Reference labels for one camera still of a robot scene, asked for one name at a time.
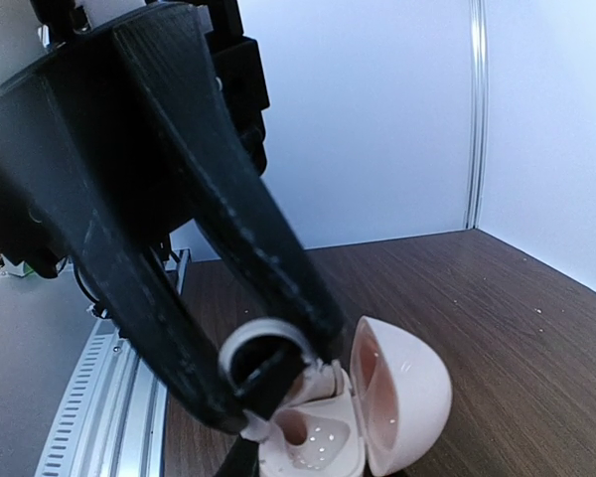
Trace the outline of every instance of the white wall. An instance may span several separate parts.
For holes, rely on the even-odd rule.
[[[489,0],[480,227],[596,290],[596,0]]]
[[[264,180],[308,247],[463,227],[467,0],[240,0],[272,106]],[[212,256],[193,226],[173,236]]]

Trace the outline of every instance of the gray floor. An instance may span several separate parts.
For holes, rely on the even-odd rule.
[[[65,271],[0,276],[0,477],[36,470],[65,387],[95,320]]]

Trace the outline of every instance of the black cable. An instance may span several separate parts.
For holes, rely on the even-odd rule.
[[[67,267],[67,263],[69,263],[69,256],[65,256],[64,260],[62,260],[60,266],[58,267],[58,274],[62,273],[64,269]]]
[[[173,250],[170,250],[170,256],[175,260],[175,263],[181,263],[181,258]]]
[[[258,442],[239,436],[215,477],[254,477],[258,473]]]
[[[172,250],[172,241],[170,240],[170,234],[167,234],[163,239],[163,250],[164,250],[165,257],[172,256],[172,258],[177,263],[179,263],[176,256],[174,255],[174,251]]]
[[[77,282],[77,286],[79,287],[81,292],[84,295],[86,295],[86,298],[92,301],[95,305],[98,305],[99,300],[95,298],[92,293],[90,293],[90,290],[88,290],[86,285],[83,284],[83,281],[81,281],[81,276],[79,275],[79,268],[77,268],[76,263],[73,264],[73,273],[75,275],[75,281]]]

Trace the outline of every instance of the open earbud case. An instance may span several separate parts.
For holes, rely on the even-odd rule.
[[[338,362],[307,370],[260,444],[261,477],[384,476],[419,459],[441,433],[452,400],[448,371],[423,341],[361,318],[351,377]]]

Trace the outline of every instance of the wooden table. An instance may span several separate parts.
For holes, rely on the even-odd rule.
[[[367,314],[430,344],[454,386],[435,446],[398,475],[596,476],[596,294],[478,231],[310,251],[350,326]],[[220,342],[261,310],[219,262],[185,298]],[[171,399],[165,476],[212,476],[231,437]]]

